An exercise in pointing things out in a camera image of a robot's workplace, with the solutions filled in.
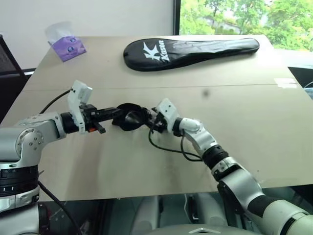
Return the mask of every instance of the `black racket cover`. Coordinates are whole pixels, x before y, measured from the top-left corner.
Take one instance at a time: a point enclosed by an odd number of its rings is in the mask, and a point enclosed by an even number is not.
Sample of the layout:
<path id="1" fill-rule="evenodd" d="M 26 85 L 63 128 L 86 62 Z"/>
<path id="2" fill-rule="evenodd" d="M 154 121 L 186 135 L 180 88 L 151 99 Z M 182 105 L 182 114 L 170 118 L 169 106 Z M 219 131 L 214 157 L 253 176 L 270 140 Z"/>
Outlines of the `black racket cover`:
<path id="1" fill-rule="evenodd" d="M 133 70 L 159 71 L 225 56 L 253 54 L 259 47 L 253 38 L 227 41 L 149 38 L 130 43 L 124 50 L 124 61 Z"/>

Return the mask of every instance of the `beige tabletop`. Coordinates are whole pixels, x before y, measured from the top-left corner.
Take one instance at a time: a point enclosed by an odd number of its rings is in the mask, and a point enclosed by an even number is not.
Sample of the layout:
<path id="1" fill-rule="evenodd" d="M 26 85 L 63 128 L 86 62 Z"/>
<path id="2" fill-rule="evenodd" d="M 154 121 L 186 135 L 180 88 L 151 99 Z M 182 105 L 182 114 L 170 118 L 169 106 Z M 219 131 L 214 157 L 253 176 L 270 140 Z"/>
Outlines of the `beige tabletop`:
<path id="1" fill-rule="evenodd" d="M 123 63 L 124 47 L 139 38 L 83 38 L 88 52 L 70 61 L 62 63 L 53 51 L 48 52 L 1 126 L 38 113 L 79 79 L 94 88 L 90 103 L 97 108 L 124 102 L 151 108 L 169 98 L 183 117 L 201 119 L 263 187 L 311 184 L 312 101 L 269 41 L 263 36 L 256 38 L 261 48 L 253 56 L 160 72 L 137 72 Z M 285 84 L 290 80 L 294 84 Z M 67 111 L 66 98 L 48 111 Z M 216 183 L 203 163 L 155 149 L 148 142 L 147 127 L 123 132 L 110 121 L 104 126 L 105 134 L 70 134 L 43 150 L 40 170 L 45 172 L 40 180 L 61 200 L 216 191 Z M 153 137 L 161 146 L 179 148 L 177 137 Z M 187 141 L 186 149 L 192 151 Z M 50 199 L 42 193 L 41 200 Z"/>

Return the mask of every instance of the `tissue box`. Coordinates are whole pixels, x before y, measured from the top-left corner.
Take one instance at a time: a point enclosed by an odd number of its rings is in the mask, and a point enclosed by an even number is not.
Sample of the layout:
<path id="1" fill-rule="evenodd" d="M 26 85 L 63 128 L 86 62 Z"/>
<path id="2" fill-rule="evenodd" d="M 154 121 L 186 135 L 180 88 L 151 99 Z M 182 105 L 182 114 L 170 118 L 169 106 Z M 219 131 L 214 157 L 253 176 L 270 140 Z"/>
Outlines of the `tissue box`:
<path id="1" fill-rule="evenodd" d="M 48 43 L 64 62 L 86 52 L 82 41 L 75 37 L 70 22 L 59 22 L 45 30 Z"/>
<path id="2" fill-rule="evenodd" d="M 50 45 L 63 62 L 86 52 L 82 41 L 74 36 L 60 38 Z"/>

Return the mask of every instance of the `white wall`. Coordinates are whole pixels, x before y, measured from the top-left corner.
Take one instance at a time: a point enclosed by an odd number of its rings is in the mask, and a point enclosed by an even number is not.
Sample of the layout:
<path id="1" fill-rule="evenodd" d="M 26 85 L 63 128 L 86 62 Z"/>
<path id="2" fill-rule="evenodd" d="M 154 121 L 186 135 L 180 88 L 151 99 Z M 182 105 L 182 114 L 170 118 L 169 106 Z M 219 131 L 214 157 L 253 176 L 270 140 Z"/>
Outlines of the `white wall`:
<path id="1" fill-rule="evenodd" d="M 61 21 L 77 36 L 172 35 L 173 0 L 0 0 L 0 34 L 22 69 L 37 67 L 45 28 Z"/>

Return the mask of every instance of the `black chair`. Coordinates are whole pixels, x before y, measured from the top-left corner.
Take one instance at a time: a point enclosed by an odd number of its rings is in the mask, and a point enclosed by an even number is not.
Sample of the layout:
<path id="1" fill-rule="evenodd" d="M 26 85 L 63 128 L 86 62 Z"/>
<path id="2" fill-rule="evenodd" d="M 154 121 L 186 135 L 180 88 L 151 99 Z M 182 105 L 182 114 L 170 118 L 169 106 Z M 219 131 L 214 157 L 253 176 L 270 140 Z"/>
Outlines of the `black chair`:
<path id="1" fill-rule="evenodd" d="M 21 67 L 0 34 L 0 122 L 27 82 Z"/>

